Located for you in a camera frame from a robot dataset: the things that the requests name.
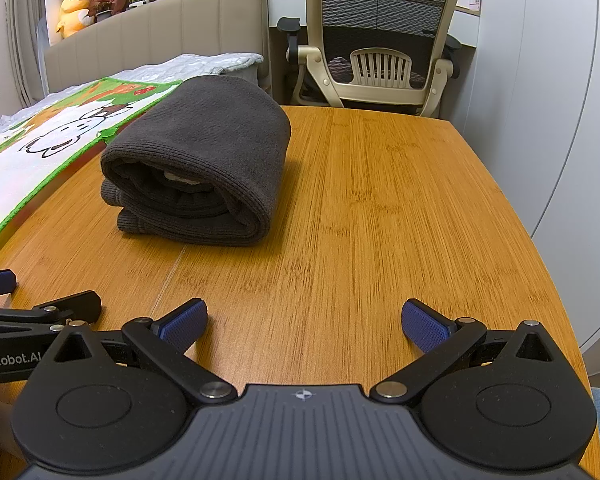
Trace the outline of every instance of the yellow plush toy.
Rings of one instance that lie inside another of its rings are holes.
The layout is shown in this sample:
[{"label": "yellow plush toy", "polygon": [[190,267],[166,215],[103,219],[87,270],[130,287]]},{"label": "yellow plush toy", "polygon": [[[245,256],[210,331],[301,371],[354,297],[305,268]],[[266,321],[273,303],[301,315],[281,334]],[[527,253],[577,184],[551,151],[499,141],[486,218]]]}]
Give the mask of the yellow plush toy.
[{"label": "yellow plush toy", "polygon": [[68,38],[79,30],[93,25],[93,16],[89,16],[89,0],[63,0],[60,6],[56,32]]}]

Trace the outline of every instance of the beige curtain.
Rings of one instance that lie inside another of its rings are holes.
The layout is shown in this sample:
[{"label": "beige curtain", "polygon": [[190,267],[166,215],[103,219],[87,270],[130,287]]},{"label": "beige curtain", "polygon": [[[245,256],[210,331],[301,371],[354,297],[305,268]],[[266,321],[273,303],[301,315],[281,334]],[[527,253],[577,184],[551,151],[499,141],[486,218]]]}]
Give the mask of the beige curtain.
[{"label": "beige curtain", "polygon": [[37,28],[45,0],[6,0],[11,69],[23,107],[44,98],[38,65]]}]

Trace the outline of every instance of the headboard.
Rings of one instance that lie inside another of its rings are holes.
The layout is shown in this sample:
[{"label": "headboard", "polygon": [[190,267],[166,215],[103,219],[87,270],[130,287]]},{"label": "headboard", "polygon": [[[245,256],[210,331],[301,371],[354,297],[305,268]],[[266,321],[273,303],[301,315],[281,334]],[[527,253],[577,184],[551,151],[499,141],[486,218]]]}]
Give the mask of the headboard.
[{"label": "headboard", "polygon": [[49,47],[45,68],[49,91],[58,92],[180,54],[227,52],[262,54],[258,84],[270,86],[267,0],[157,0]]}]

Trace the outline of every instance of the folded clothing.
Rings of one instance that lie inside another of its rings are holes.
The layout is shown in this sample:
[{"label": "folded clothing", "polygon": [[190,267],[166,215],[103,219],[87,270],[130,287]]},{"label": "folded clothing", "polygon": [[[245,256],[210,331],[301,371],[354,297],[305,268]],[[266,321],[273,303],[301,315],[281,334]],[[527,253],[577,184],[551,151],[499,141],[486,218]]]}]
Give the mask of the folded clothing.
[{"label": "folded clothing", "polygon": [[271,226],[291,127],[233,76],[189,79],[118,134],[100,160],[118,228],[179,242],[251,245]]}]

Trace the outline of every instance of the wood grain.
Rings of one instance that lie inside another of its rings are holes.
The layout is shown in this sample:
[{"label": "wood grain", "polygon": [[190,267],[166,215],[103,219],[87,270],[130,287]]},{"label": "wood grain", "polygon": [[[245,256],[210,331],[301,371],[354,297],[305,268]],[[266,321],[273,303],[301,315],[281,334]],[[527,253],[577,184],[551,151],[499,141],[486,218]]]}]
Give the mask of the wood grain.
[{"label": "wood grain", "polygon": [[[278,210],[253,248],[131,237],[82,168],[0,251],[20,280],[14,306],[92,288],[101,328],[203,298],[211,315],[188,354],[247,382],[361,383],[418,357],[400,329],[415,297],[490,328],[538,319],[588,381],[555,287],[513,209],[445,122],[285,107],[292,123]],[[0,396],[17,388],[0,386]],[[594,436],[582,460],[600,478]]]}]

